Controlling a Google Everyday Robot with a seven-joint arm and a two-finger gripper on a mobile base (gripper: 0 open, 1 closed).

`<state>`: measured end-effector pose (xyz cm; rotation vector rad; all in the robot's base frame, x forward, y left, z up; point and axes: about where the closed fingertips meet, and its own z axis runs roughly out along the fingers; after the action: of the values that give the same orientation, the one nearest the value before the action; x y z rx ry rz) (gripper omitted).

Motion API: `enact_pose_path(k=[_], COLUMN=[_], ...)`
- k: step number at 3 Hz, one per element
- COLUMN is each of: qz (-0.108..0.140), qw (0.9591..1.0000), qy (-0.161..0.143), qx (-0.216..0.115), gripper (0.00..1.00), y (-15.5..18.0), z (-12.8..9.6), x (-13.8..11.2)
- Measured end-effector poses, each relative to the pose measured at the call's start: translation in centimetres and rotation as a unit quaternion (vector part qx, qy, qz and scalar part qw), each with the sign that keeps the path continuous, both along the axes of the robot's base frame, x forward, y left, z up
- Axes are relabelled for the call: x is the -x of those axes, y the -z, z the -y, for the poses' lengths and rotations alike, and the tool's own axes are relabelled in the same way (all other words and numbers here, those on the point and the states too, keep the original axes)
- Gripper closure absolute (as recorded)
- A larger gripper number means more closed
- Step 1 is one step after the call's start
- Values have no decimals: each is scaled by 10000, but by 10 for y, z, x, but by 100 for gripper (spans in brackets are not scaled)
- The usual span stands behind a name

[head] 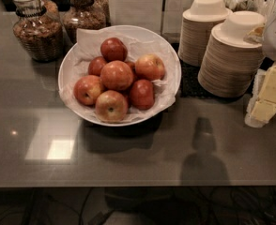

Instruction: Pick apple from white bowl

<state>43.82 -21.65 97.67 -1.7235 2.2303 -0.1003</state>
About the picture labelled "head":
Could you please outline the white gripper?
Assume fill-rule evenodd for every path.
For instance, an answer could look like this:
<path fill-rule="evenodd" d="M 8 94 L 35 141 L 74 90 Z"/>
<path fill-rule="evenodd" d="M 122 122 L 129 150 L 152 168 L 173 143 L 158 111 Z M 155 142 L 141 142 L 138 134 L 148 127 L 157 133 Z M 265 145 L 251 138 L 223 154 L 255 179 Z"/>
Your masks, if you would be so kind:
<path fill-rule="evenodd" d="M 263 54 L 276 61 L 276 10 L 268 18 L 265 28 L 257 26 L 244 37 L 246 42 L 260 44 Z M 268 69 L 259 69 L 253 82 L 253 96 L 249 100 L 245 124 L 261 128 L 276 114 L 276 62 Z"/>

